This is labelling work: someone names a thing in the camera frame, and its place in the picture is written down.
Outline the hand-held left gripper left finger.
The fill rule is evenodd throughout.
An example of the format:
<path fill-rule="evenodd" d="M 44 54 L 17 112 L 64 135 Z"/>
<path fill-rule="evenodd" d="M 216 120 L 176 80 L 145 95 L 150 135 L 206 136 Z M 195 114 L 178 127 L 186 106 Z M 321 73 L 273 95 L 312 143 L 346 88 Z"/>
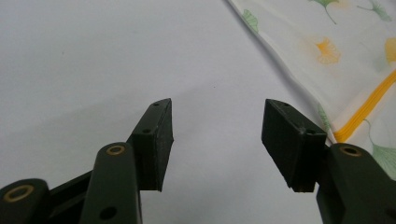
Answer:
<path fill-rule="evenodd" d="M 127 142 L 134 149 L 139 188 L 162 191 L 174 142 L 172 100 L 152 103 Z"/>

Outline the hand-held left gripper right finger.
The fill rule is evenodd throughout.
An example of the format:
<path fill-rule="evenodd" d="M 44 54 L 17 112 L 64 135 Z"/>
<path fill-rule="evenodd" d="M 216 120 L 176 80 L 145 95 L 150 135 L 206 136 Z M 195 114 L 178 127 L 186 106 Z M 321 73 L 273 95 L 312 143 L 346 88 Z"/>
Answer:
<path fill-rule="evenodd" d="M 292 105 L 266 99 L 262 143 L 295 192 L 313 192 L 327 134 Z"/>

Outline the white leaf-print zipper bag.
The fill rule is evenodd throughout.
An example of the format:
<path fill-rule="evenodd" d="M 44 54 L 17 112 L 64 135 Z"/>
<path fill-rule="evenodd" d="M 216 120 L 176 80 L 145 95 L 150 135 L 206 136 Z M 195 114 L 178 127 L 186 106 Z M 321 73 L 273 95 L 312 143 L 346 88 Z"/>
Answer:
<path fill-rule="evenodd" d="M 396 180 L 396 0 L 228 0 L 304 92 L 333 143 Z"/>

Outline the white table cover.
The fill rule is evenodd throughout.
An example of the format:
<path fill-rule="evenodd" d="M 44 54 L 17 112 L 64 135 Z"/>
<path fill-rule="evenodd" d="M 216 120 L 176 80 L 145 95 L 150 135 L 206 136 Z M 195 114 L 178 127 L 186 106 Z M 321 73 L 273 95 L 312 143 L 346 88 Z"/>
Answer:
<path fill-rule="evenodd" d="M 164 98 L 174 144 L 144 224 L 322 224 L 261 140 L 266 99 L 311 106 L 226 0 L 0 0 L 0 188 L 91 170 Z"/>

